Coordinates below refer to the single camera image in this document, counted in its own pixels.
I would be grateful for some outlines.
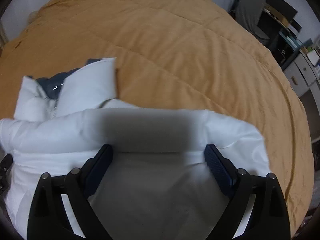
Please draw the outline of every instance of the drawer handle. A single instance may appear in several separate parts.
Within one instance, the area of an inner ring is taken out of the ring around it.
[[[294,76],[292,76],[291,79],[292,79],[292,82],[297,86],[298,82],[297,82],[296,78]]]

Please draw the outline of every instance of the orange blanket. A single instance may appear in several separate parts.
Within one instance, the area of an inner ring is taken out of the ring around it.
[[[292,234],[308,209],[313,158],[304,108],[269,50],[211,0],[52,0],[4,48],[0,118],[23,75],[116,57],[118,97],[140,107],[210,109],[255,125],[283,189]]]

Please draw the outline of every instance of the metal screw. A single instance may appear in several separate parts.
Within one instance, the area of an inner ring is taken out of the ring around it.
[[[80,169],[79,169],[79,168],[73,168],[73,169],[71,170],[71,174],[73,174],[73,175],[77,175],[79,172],[80,172]]]
[[[244,174],[247,173],[247,172],[245,171],[245,169],[242,169],[242,168],[237,169],[237,171],[238,171],[238,173],[239,173],[240,175],[244,175]]]
[[[41,175],[41,179],[47,179],[49,177],[49,173],[45,172]]]
[[[269,173],[269,178],[270,179],[275,179],[276,178],[276,175],[272,172]]]

